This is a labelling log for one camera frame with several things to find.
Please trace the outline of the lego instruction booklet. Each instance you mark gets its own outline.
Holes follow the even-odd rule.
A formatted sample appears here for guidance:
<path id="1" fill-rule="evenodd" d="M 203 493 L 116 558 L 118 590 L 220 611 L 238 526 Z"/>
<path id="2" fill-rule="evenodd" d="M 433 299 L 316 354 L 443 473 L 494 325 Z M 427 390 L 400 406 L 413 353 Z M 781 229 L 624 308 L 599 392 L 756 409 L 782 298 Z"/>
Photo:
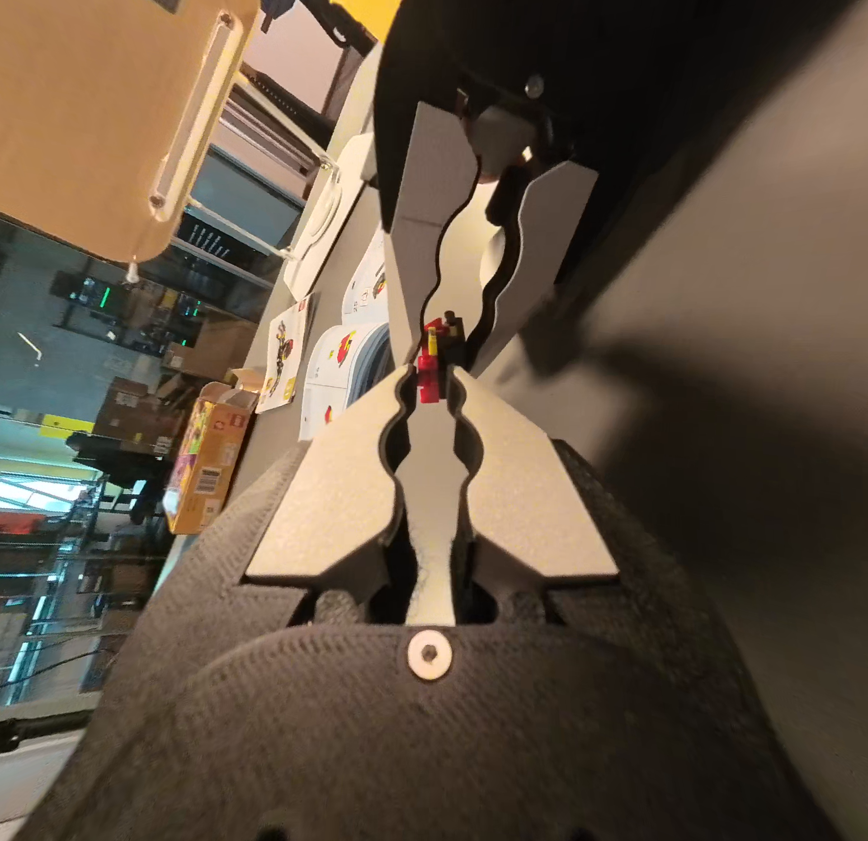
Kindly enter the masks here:
<path id="1" fill-rule="evenodd" d="M 261 415 L 292 403 L 318 293 L 312 292 L 276 315 L 268 326 L 266 368 L 255 409 Z"/>
<path id="2" fill-rule="evenodd" d="M 313 348 L 298 440 L 312 440 L 393 369 L 385 231 L 377 227 L 347 285 L 340 323 L 327 329 Z"/>

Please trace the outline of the colourful cardboard lego box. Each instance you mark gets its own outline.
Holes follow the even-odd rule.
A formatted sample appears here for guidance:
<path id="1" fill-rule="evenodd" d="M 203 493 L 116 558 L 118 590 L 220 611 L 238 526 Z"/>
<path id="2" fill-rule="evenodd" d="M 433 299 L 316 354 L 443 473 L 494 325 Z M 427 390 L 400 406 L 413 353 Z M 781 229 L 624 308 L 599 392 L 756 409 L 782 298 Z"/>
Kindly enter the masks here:
<path id="1" fill-rule="evenodd" d="M 173 535 L 198 535 L 223 510 L 258 393 L 208 383 L 193 403 L 162 498 Z"/>

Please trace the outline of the pile of cardboard boxes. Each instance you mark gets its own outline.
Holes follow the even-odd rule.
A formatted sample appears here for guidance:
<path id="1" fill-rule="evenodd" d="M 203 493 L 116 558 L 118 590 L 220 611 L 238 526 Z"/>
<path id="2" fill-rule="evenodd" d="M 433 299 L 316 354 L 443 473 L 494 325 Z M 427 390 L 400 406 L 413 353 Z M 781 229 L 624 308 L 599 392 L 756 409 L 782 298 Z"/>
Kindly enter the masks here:
<path id="1" fill-rule="evenodd" d="M 121 449 L 168 456 L 177 446 L 202 388 L 231 380 L 253 343 L 257 326 L 244 320 L 206 321 L 195 346 L 171 343 L 155 383 L 115 378 L 92 434 Z"/>

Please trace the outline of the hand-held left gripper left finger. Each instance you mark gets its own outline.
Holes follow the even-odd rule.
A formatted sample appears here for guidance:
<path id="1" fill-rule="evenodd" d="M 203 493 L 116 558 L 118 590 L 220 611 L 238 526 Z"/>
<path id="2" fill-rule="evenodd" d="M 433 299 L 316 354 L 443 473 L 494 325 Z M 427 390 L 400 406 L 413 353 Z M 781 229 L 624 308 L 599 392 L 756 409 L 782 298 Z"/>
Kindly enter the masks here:
<path id="1" fill-rule="evenodd" d="M 410 454 L 416 369 L 399 366 L 309 443 L 245 578 L 343 590 L 358 603 L 384 589 L 407 604 L 416 586 L 406 495 L 397 469 Z"/>

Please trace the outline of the red yellow lego body assembly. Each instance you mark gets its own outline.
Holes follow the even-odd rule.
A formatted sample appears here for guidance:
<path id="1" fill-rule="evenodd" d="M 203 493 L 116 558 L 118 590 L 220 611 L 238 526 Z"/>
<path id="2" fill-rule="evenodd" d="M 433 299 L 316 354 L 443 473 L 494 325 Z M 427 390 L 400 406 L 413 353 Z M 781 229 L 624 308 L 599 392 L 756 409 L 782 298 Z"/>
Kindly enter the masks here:
<path id="1" fill-rule="evenodd" d="M 446 311 L 424 326 L 416 363 L 421 403 L 437 403 L 445 397 L 448 370 L 454 365 L 463 366 L 465 354 L 462 317 Z"/>

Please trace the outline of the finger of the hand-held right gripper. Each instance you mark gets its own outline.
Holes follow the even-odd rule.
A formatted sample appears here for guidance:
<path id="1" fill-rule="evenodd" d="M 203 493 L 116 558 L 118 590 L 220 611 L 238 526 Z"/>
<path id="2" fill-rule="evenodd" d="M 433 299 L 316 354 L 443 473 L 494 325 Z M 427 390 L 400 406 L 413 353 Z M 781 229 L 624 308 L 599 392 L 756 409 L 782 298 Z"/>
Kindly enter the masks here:
<path id="1" fill-rule="evenodd" d="M 466 340 L 466 369 L 479 377 L 549 297 L 598 173 L 563 161 L 528 181 L 501 229 L 501 259 L 483 286 Z"/>
<path id="2" fill-rule="evenodd" d="M 478 175 L 460 119 L 419 103 L 384 239 L 389 339 L 397 367 L 412 362 L 421 344 L 424 310 L 440 282 L 443 237 L 470 203 Z"/>

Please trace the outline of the closed lego instruction booklet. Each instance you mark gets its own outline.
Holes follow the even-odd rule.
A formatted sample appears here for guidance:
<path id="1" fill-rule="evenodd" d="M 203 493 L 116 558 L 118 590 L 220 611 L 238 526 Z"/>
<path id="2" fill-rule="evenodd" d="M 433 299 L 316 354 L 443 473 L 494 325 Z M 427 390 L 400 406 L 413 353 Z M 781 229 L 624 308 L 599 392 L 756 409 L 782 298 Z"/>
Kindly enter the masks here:
<path id="1" fill-rule="evenodd" d="M 318 293 L 312 292 L 276 315 L 268 326 L 266 368 L 255 409 L 261 415 L 292 403 Z"/>

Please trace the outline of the small yellow sign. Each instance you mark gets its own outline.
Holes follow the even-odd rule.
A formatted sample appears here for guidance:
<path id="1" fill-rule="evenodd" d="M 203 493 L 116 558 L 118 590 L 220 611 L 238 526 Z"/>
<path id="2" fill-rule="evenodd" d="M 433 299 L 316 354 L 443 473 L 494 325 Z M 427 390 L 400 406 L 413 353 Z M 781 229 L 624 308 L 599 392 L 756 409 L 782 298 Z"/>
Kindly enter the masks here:
<path id="1" fill-rule="evenodd" d="M 73 419 L 67 416 L 42 414 L 39 435 L 65 441 L 71 434 L 82 432 L 91 434 L 94 423 Z"/>

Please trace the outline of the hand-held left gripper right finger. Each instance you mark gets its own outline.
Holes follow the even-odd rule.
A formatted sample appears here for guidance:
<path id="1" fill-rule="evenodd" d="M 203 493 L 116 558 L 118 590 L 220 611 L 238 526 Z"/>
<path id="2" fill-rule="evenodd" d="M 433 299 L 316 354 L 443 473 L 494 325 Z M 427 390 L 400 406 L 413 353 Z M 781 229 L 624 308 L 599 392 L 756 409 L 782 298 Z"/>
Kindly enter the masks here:
<path id="1" fill-rule="evenodd" d="M 557 448 L 537 424 L 451 368 L 454 451 L 468 476 L 458 538 L 469 579 L 495 600 L 616 581 L 620 571 Z"/>

